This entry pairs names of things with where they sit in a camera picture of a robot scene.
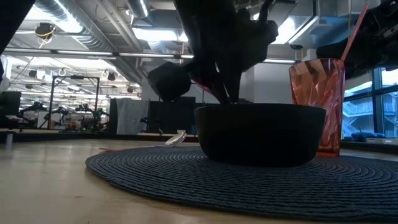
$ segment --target black bowl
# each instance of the black bowl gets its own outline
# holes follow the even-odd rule
[[[325,122],[322,108],[288,104],[215,105],[195,110],[200,146],[211,160],[290,167],[311,161]]]

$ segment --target ceiling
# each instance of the ceiling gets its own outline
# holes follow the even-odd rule
[[[34,30],[41,22],[48,22],[57,28],[51,42],[43,45],[43,49],[189,54],[189,44],[186,36],[183,36],[173,1],[147,0],[147,2],[150,6],[149,16],[132,19],[125,0],[37,0],[9,47],[39,48],[43,40],[36,36]],[[380,0],[367,0],[367,2],[369,7],[375,7]],[[234,0],[234,3],[236,9],[246,8],[255,17],[262,1]],[[65,9],[64,14],[57,14],[60,9],[56,13],[51,11],[54,6],[58,6],[57,4],[62,5],[62,10]],[[363,4],[364,0],[275,0],[269,12],[269,19],[278,24],[279,37],[268,48],[269,58],[297,58],[296,52],[289,47],[289,44],[299,44],[305,49],[310,49],[345,38],[349,31],[348,24],[353,27]],[[98,77],[99,93],[104,101],[106,95],[139,99],[142,79],[148,70],[159,66],[158,60],[131,57],[108,60],[19,54],[8,55],[8,58],[13,63],[11,90],[23,91],[24,98],[36,100],[40,96],[38,92],[50,91],[49,84],[52,79],[32,78],[29,76],[31,70],[39,70],[49,77],[60,72],[61,74],[66,72],[66,75]],[[106,78],[109,72],[115,73],[115,81]],[[69,84],[60,83],[55,92],[64,93],[65,98],[68,98],[68,94],[69,96],[75,94],[76,98],[91,98],[90,95],[96,91],[95,83],[87,79],[64,81]],[[71,90],[70,86],[77,86],[79,90]],[[133,93],[127,92],[129,86],[134,87]]]

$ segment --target wooden table surface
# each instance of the wooden table surface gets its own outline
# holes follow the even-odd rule
[[[0,223],[308,223],[275,220],[158,202],[116,189],[86,170],[99,147],[159,145],[148,141],[72,140],[0,144]],[[196,146],[196,143],[185,143]],[[398,161],[387,154],[343,151]]]

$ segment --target round woven rug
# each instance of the round woven rug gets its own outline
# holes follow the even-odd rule
[[[398,163],[341,156],[293,168],[209,161],[198,147],[147,147],[86,160],[135,194],[196,207],[334,222],[398,222]]]

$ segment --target red straw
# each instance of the red straw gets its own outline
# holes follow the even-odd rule
[[[365,3],[365,5],[363,6],[363,9],[362,9],[362,12],[361,12],[361,14],[359,15],[358,21],[357,21],[356,24],[355,24],[353,35],[351,35],[351,37],[349,37],[348,42],[347,42],[347,45],[346,45],[346,48],[344,49],[344,53],[343,53],[343,55],[341,56],[341,60],[342,60],[342,61],[345,61],[345,60],[346,60],[346,57],[347,57],[347,55],[348,55],[348,52],[349,52],[349,50],[350,50],[350,48],[351,48],[351,45],[352,45],[353,42],[354,42],[356,33],[358,33],[359,27],[360,27],[361,24],[362,24],[363,18],[365,17],[365,14],[366,14],[366,11],[367,11],[367,10],[368,10],[368,3]]]

